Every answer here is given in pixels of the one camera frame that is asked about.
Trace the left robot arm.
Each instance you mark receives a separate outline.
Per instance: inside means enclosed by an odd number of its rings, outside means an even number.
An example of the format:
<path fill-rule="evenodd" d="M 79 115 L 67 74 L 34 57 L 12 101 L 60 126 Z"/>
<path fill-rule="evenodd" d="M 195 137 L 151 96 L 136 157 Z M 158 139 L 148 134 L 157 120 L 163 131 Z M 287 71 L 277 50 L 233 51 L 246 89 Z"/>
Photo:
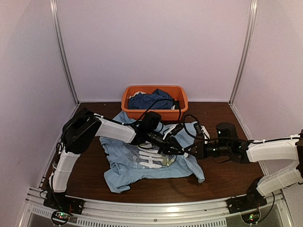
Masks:
<path fill-rule="evenodd" d="M 67 182 L 77 159 L 87 151 L 95 137 L 114 139 L 131 145 L 149 142 L 159 148 L 160 154 L 183 155 L 178 141 L 168 134 L 157 132 L 161 115 L 145 111 L 132 123 L 118 122 L 84 108 L 71 118 L 62 129 L 56 146 L 58 159 L 47 184 L 48 199 L 58 210 L 68 206 Z"/>

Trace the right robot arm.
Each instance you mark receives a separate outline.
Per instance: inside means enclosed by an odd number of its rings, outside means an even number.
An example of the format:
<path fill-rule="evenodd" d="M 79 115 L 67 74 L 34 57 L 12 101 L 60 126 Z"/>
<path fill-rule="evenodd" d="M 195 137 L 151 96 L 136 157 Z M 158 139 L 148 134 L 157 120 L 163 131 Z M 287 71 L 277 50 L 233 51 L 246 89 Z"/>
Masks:
<path fill-rule="evenodd" d="M 235 125 L 222 122 L 216 126 L 217 137 L 204 137 L 201 141 L 184 148 L 184 152 L 197 159 L 228 156 L 239 164 L 264 160 L 292 160 L 292 164 L 270 175 L 256 179 L 243 197 L 246 208 L 254 208 L 264 197 L 276 190 L 303 183 L 303 134 L 271 140 L 242 140 Z"/>

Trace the light blue printed t-shirt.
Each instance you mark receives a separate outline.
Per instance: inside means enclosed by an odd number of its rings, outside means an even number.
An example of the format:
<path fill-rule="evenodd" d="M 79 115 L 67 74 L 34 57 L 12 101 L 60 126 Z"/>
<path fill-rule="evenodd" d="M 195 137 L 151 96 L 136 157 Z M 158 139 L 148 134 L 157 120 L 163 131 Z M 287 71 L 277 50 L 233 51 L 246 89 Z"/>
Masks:
<path fill-rule="evenodd" d="M 126 112 L 121 111 L 114 120 L 132 123 Z M 131 145 L 114 139 L 100 138 L 110 169 L 104 179 L 111 192 L 122 193 L 138 180 L 181 178 L 195 175 L 198 182 L 205 180 L 204 172 L 194 156 L 158 154 L 158 147 L 149 142 Z"/>

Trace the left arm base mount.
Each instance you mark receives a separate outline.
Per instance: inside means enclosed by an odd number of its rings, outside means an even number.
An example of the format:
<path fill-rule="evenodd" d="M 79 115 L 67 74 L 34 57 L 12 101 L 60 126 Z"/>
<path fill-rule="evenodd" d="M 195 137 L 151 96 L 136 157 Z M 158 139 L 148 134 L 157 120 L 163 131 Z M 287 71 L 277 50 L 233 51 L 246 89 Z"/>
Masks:
<path fill-rule="evenodd" d="M 53 192 L 50 187 L 46 188 L 46 196 L 43 205 L 54 210 L 68 214 L 82 214 L 85 201 L 66 196 L 65 192 Z"/>

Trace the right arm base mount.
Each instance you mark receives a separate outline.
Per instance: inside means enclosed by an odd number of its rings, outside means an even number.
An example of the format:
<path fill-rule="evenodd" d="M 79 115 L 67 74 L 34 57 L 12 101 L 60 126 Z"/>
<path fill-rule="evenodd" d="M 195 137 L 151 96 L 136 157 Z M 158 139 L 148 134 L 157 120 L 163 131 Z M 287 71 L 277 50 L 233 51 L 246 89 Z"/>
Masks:
<path fill-rule="evenodd" d="M 230 214 L 257 209 L 260 206 L 267 205 L 264 197 L 254 197 L 253 195 L 244 195 L 240 197 L 231 197 L 226 200 L 227 208 Z"/>

